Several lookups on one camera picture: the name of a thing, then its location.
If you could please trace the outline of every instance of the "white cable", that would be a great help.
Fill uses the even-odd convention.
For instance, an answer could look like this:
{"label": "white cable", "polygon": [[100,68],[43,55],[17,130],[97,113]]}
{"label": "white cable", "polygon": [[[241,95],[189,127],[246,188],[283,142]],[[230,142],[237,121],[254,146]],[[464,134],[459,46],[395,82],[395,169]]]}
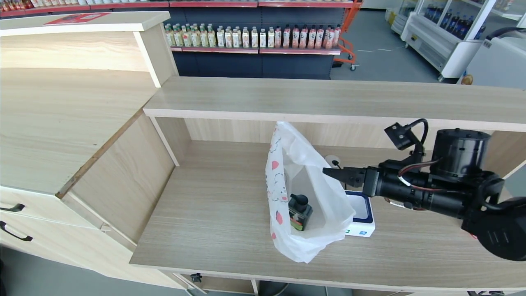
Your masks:
{"label": "white cable", "polygon": [[407,182],[406,179],[403,178],[403,176],[398,176],[398,179],[402,181],[406,186],[411,187],[411,183]]}
{"label": "white cable", "polygon": [[383,48],[377,48],[377,49],[372,50],[372,51],[366,51],[366,50],[356,50],[356,51],[357,51],[357,52],[364,52],[364,53],[372,53],[372,52],[375,52],[375,51],[392,52],[392,51],[395,51],[395,50],[397,50],[397,49],[399,49],[399,48],[402,48],[402,47],[405,47],[405,45],[400,46],[400,47],[393,48],[393,49],[391,49],[391,50],[385,50],[385,49],[383,49]]}

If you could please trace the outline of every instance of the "red shelf edge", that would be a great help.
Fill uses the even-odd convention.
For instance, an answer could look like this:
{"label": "red shelf edge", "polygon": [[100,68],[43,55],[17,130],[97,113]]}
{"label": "red shelf edge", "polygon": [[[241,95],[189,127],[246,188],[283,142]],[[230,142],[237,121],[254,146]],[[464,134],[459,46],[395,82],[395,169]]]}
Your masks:
{"label": "red shelf edge", "polygon": [[285,48],[260,48],[260,54],[314,54],[314,55],[339,55],[341,50],[300,50],[300,49],[285,49]]}
{"label": "red shelf edge", "polygon": [[0,12],[0,16],[17,16],[17,15],[25,15],[26,11],[25,9],[20,9],[17,11],[2,11]]}
{"label": "red shelf edge", "polygon": [[26,10],[26,14],[49,13],[60,11],[86,11],[89,10],[89,5],[64,5],[64,6],[45,6],[35,7]]}
{"label": "red shelf edge", "polygon": [[168,7],[168,1],[92,4],[91,9]]}
{"label": "red shelf edge", "polygon": [[317,7],[317,8],[351,8],[354,2],[289,2],[289,1],[259,1],[259,6],[267,7]]}
{"label": "red shelf edge", "polygon": [[170,7],[258,7],[257,1],[170,1]]}

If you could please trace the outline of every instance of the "wooden counter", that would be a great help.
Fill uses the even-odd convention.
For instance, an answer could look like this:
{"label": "wooden counter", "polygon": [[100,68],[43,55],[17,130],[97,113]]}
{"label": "wooden counter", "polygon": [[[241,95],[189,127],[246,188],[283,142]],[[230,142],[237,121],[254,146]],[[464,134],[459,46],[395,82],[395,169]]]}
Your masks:
{"label": "wooden counter", "polygon": [[[360,167],[406,157],[383,129],[418,117],[432,128],[429,155],[439,128],[492,133],[486,168],[504,176],[526,159],[524,98],[524,90],[440,84],[171,78],[144,110],[179,166],[130,262],[369,290],[524,290],[524,263],[486,251],[460,220],[382,198],[372,199],[372,237],[348,236],[309,264],[295,263],[272,243],[264,178],[275,120],[293,122],[321,155]],[[506,149],[513,153],[499,153]]]}

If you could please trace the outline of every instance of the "white plastic bag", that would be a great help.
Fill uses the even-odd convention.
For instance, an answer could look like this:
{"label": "white plastic bag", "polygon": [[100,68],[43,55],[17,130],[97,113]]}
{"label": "white plastic bag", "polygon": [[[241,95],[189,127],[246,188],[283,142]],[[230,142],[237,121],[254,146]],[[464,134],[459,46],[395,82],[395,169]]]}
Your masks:
{"label": "white plastic bag", "polygon": [[[329,243],[344,239],[355,214],[340,182],[323,174],[323,167],[330,166],[290,123],[276,124],[265,168],[270,232],[276,249],[296,262],[309,263]],[[307,196],[313,210],[303,231],[290,225],[291,194]]]}

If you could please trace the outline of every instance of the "bottle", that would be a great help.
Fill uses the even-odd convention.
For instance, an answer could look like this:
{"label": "bottle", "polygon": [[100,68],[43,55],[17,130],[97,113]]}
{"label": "bottle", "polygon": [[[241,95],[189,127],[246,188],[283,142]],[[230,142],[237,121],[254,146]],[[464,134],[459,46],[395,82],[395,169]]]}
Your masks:
{"label": "bottle", "polygon": [[174,31],[175,46],[182,47],[183,43],[183,33],[180,30]]}
{"label": "bottle", "polygon": [[432,19],[432,21],[435,24],[438,24],[438,21],[440,20],[440,16],[442,15],[443,11],[444,11],[444,8],[439,8],[439,7],[437,7],[437,9],[435,10],[434,15],[433,15],[433,19]]}
{"label": "bottle", "polygon": [[210,44],[210,47],[217,46],[216,33],[212,28],[212,24],[208,24],[208,44]]}
{"label": "bottle", "polygon": [[294,25],[294,29],[292,29],[292,48],[298,48],[299,47],[299,29],[298,25]]}
{"label": "bottle", "polygon": [[259,47],[267,47],[267,33],[265,33],[265,29],[261,29],[261,33],[259,33]]}
{"label": "bottle", "polygon": [[341,25],[338,24],[336,26],[336,29],[334,29],[334,41],[332,43],[332,47],[338,47],[338,42],[340,41],[340,35],[341,35]]}
{"label": "bottle", "polygon": [[307,35],[309,35],[307,25],[303,25],[303,29],[299,33],[299,48],[305,49],[307,47]]}
{"label": "bottle", "polygon": [[451,23],[449,23],[449,26],[448,28],[446,29],[446,31],[448,31],[449,33],[453,34],[453,31],[455,30],[455,28],[457,27],[457,23],[460,19],[460,12],[457,12],[457,15],[454,16],[452,19],[451,19]]}
{"label": "bottle", "polygon": [[243,48],[250,48],[250,36],[248,35],[248,28],[243,28],[243,34],[241,37]]}
{"label": "bottle", "polygon": [[449,11],[446,13],[444,18],[442,19],[442,23],[440,24],[441,28],[445,29],[448,26],[448,22],[451,19],[452,11],[453,11],[452,9],[449,9]]}
{"label": "bottle", "polygon": [[232,48],[234,45],[232,41],[232,32],[230,31],[229,27],[225,30],[225,46],[227,48]]}
{"label": "bottle", "polygon": [[285,26],[283,30],[283,48],[289,48],[290,46],[290,27],[289,25]]}
{"label": "bottle", "polygon": [[217,46],[225,47],[225,32],[221,27],[217,28]]}
{"label": "bottle", "polygon": [[279,26],[276,27],[276,31],[274,34],[274,47],[275,48],[281,47],[281,28]]}
{"label": "bottle", "polygon": [[459,32],[460,39],[464,40],[464,38],[468,34],[469,29],[471,29],[471,25],[473,25],[473,19],[474,19],[474,16],[470,16],[469,20],[467,20],[466,23],[464,24],[464,27],[460,29],[460,32]]}
{"label": "bottle", "polygon": [[191,37],[190,33],[186,31],[186,29],[183,32],[183,43],[184,43],[184,45],[186,47],[192,46],[192,37]]}
{"label": "bottle", "polygon": [[315,41],[316,41],[316,25],[312,25],[312,28],[309,31],[309,41],[307,42],[307,48],[313,49]]}
{"label": "bottle", "polygon": [[320,25],[320,28],[318,31],[316,31],[316,41],[314,42],[314,48],[320,49],[321,48],[321,42],[323,40],[323,25]]}
{"label": "bottle", "polygon": [[327,44],[325,45],[326,49],[331,49],[334,42],[334,29],[331,28],[329,35],[327,36]]}
{"label": "bottle", "polygon": [[203,47],[208,47],[208,32],[205,30],[204,24],[201,29],[201,45],[203,45]]}
{"label": "bottle", "polygon": [[192,46],[193,47],[198,47],[199,46],[199,41],[201,41],[201,38],[199,37],[199,35],[197,35],[197,32],[192,28]]}
{"label": "bottle", "polygon": [[252,27],[252,48],[258,48],[258,30],[256,27]]}
{"label": "bottle", "polygon": [[268,41],[267,41],[268,48],[274,48],[274,37],[275,37],[274,28],[270,27],[268,29]]}
{"label": "bottle", "polygon": [[168,40],[168,46],[172,47],[175,46],[175,39],[173,31],[170,30],[168,25],[165,26],[165,33],[166,33],[166,40]]}
{"label": "bottle", "polygon": [[480,27],[480,30],[475,35],[475,40],[480,40],[480,36],[482,35],[482,33],[484,33],[485,30],[486,30],[486,23],[484,22],[482,26]]}
{"label": "bottle", "polygon": [[321,43],[321,46],[324,47],[324,48],[327,46],[327,39],[329,38],[330,29],[331,29],[331,26],[329,25],[327,27],[327,29],[325,30],[325,33],[323,35],[323,41]]}
{"label": "bottle", "polygon": [[457,22],[457,26],[453,30],[453,35],[455,35],[456,37],[460,38],[460,31],[462,30],[462,28],[464,28],[464,26],[466,25],[467,21],[468,20],[466,19],[466,15],[464,14],[462,19]]}

